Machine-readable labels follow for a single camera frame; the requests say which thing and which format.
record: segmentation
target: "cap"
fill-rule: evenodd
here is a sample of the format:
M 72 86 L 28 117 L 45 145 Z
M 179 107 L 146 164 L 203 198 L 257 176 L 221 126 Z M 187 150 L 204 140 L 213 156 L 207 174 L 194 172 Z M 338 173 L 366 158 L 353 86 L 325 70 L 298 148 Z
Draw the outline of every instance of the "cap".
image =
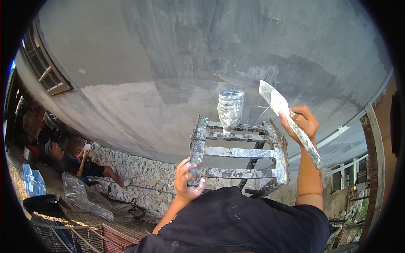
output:
M 52 140 L 49 139 L 49 141 L 47 143 L 45 143 L 45 154 L 49 155 L 51 154 L 51 150 L 52 150 Z

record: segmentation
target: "paint-covered bottle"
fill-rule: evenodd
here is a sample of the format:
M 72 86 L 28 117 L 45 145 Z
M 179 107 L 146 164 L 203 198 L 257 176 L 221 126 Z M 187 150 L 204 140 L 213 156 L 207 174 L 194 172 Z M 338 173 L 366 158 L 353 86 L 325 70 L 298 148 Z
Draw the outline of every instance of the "paint-covered bottle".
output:
M 217 110 L 225 135 L 229 135 L 238 126 L 242 118 L 244 99 L 245 93 L 241 90 L 225 89 L 220 91 Z

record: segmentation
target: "window frame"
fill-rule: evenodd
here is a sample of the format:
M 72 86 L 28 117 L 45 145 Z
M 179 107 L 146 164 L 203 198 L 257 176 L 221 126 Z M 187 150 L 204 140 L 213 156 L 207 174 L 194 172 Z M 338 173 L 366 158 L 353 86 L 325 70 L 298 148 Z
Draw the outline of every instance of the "window frame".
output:
M 31 55 L 26 47 L 27 43 L 29 43 L 34 50 L 33 52 L 31 52 Z M 39 36 L 35 20 L 26 30 L 26 33 L 21 40 L 20 50 L 23 52 L 26 63 L 30 67 L 31 72 L 36 77 L 41 86 L 44 87 L 44 89 L 47 91 L 48 95 L 54 96 L 72 89 L 70 83 L 62 76 L 62 74 L 56 68 L 55 64 L 53 64 L 47 51 L 45 50 L 44 45 L 41 41 L 41 37 Z M 43 73 L 38 70 L 38 63 L 34 63 L 34 56 L 38 58 L 40 64 L 42 65 L 42 68 L 45 69 Z M 49 85 L 45 84 L 44 80 L 48 77 L 50 78 L 54 86 L 49 87 Z

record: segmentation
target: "black chair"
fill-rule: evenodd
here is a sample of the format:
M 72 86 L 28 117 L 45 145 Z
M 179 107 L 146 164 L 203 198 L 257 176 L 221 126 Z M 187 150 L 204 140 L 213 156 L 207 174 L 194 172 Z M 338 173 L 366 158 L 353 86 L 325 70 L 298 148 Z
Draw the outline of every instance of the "black chair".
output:
M 64 218 L 69 224 L 78 226 L 79 224 L 71 221 L 71 219 L 66 216 L 60 206 L 63 206 L 67 210 L 72 210 L 62 198 L 54 194 L 34 196 L 23 200 L 23 207 L 30 214 L 37 212 L 60 219 Z

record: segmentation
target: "paint brush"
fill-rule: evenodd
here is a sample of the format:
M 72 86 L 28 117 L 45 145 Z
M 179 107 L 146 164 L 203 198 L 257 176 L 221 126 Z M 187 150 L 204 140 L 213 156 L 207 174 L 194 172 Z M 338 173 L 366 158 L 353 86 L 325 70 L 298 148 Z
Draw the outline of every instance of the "paint brush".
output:
M 322 169 L 323 163 L 318 151 L 316 151 L 307 134 L 297 125 L 297 123 L 292 120 L 288 102 L 283 95 L 281 95 L 273 86 L 263 80 L 260 80 L 259 93 L 270 105 L 270 108 L 276 113 L 276 115 L 281 112 L 286 116 L 288 124 L 301 141 L 305 150 L 308 152 L 309 157 L 315 165 L 315 168 L 317 170 Z

